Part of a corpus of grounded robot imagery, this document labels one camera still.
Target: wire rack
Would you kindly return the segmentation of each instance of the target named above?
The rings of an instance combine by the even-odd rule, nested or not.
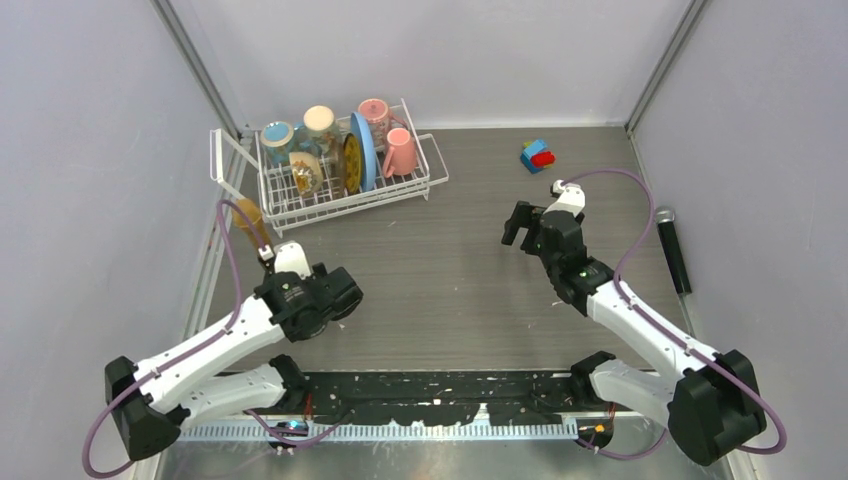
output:
[[[237,150],[239,154],[243,156],[247,155],[248,162],[257,169],[262,215],[278,235],[282,237],[285,230],[290,230],[301,225],[308,225],[407,198],[422,196],[426,200],[429,198],[431,186],[448,181],[450,175],[448,174],[445,160],[442,157],[442,152],[439,150],[439,146],[433,135],[418,135],[412,118],[409,115],[406,102],[403,99],[401,99],[400,105],[391,107],[391,110],[395,118],[409,127],[412,138],[415,139],[418,150],[418,166],[408,175],[383,178],[379,174],[380,165],[378,165],[376,184],[368,192],[359,192],[353,195],[348,194],[343,187],[343,179],[339,178],[332,168],[331,160],[327,157],[322,157],[320,163],[324,173],[324,182],[321,190],[314,195],[301,197],[292,177],[291,167],[273,166],[263,157],[262,148],[259,148],[260,132],[254,132],[258,158],[254,159],[243,149],[240,151]],[[350,117],[340,118],[337,120],[337,123],[339,124],[342,135],[346,135],[350,131]],[[232,144],[234,142],[227,136],[226,132],[213,130],[213,134],[216,132],[217,148],[219,151],[222,137],[226,139],[227,143]],[[437,178],[434,178],[432,175],[430,164],[425,154],[424,146],[428,144],[432,148],[427,148],[426,150],[431,153],[435,152],[438,156],[438,161],[441,163],[441,171],[437,173]],[[214,136],[212,148],[213,150],[216,148]],[[382,147],[378,148],[377,151],[381,153]],[[382,162],[382,155],[379,155],[378,161]],[[222,169],[220,158],[217,161],[213,159],[213,163],[216,165],[213,165],[212,172],[210,172],[212,178],[227,189],[227,191],[240,198],[242,195],[237,189],[231,185],[222,183],[222,179],[215,176],[215,169],[217,168],[219,172]]]

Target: blue plate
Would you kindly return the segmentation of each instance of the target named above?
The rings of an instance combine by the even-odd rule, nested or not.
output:
[[[359,188],[363,192],[370,192],[377,182],[377,150],[374,149],[374,139],[371,137],[371,129],[359,112],[350,114],[350,133],[359,141],[362,149],[362,181]]]

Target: red toy block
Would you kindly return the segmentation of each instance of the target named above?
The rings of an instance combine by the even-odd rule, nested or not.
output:
[[[530,163],[537,168],[547,168],[556,162],[556,156],[551,152],[541,152],[530,157]]]

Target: pink mug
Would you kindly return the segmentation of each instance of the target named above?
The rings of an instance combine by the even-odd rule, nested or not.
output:
[[[383,160],[383,176],[409,175],[418,166],[415,139],[405,128],[393,128],[386,135],[386,159]]]

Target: robotic arm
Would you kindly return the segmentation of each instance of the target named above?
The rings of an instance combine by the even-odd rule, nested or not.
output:
[[[315,337],[330,320],[349,315],[362,301],[362,291],[344,268],[330,273],[320,263],[310,268],[303,248],[295,242],[265,253],[265,280],[243,302],[231,328],[226,329],[229,318],[225,318],[159,355],[137,363],[119,357],[106,366],[107,403],[142,376],[154,373],[152,380],[112,412],[130,460],[161,452],[183,430],[206,421],[246,409],[295,406],[303,400],[306,379],[286,355],[248,372],[215,375],[284,338],[296,342]],[[199,348],[222,330],[225,334],[217,341],[168,371],[157,371],[159,365]]]
[[[763,409],[690,352],[714,358],[759,392],[750,361],[736,350],[721,354],[691,338],[619,281],[617,286],[629,297],[625,301],[613,270],[587,254],[581,229],[585,196],[580,186],[558,181],[551,194],[556,201],[547,208],[518,202],[504,225],[501,243],[512,245],[519,229],[526,228],[521,249],[542,260],[557,296],[625,340],[658,374],[598,352],[572,366],[575,397],[589,404],[615,402],[642,413],[666,427],[681,450],[701,465],[763,432]],[[685,339],[685,348],[648,323],[637,306],[667,332]]]

